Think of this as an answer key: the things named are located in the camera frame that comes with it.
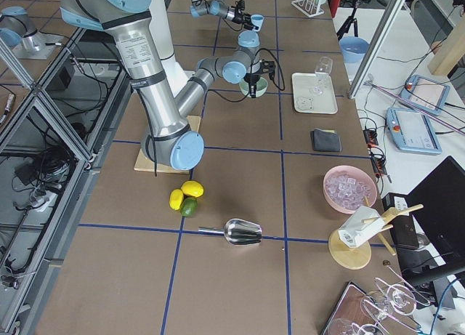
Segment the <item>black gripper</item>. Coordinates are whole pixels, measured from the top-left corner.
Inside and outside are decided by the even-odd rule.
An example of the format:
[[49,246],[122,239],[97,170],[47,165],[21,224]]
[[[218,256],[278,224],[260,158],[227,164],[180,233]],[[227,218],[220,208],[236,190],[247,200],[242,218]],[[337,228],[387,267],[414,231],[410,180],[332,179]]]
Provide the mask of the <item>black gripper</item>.
[[263,76],[268,75],[272,81],[275,78],[275,62],[272,60],[260,60],[251,67],[251,72],[244,76],[244,81],[249,84],[250,97],[256,97],[256,83]]
[[233,19],[232,21],[235,24],[239,25],[250,25],[249,28],[251,31],[260,31],[262,28],[262,24],[258,23],[251,23],[251,16],[250,14],[245,12],[246,3],[244,0],[238,0],[233,6]]

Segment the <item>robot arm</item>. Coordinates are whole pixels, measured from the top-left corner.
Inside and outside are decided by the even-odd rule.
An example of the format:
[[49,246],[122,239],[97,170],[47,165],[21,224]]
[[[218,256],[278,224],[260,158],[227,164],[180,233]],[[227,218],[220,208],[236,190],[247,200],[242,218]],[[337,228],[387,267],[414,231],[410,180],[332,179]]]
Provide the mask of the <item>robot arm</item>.
[[262,15],[246,12],[244,0],[236,1],[234,5],[227,5],[224,0],[191,0],[190,12],[193,17],[213,15],[256,32],[261,30],[264,22]]
[[141,99],[148,120],[142,151],[154,164],[188,171],[201,160],[204,141],[191,129],[187,115],[210,86],[222,78],[231,84],[256,83],[271,64],[259,58],[259,31],[264,18],[244,11],[243,1],[190,0],[193,17],[213,15],[244,27],[238,47],[226,57],[207,57],[191,77],[177,64],[164,0],[60,0],[62,19],[76,27],[110,34]]

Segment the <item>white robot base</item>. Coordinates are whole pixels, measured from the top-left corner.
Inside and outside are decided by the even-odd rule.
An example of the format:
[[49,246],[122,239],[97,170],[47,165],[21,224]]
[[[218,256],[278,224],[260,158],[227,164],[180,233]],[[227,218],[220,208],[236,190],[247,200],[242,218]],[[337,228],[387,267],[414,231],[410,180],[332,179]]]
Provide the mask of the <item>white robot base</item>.
[[176,97],[194,72],[184,70],[177,62],[171,40],[165,0],[151,0],[149,10],[152,17],[149,25],[150,33],[166,72],[171,91]]

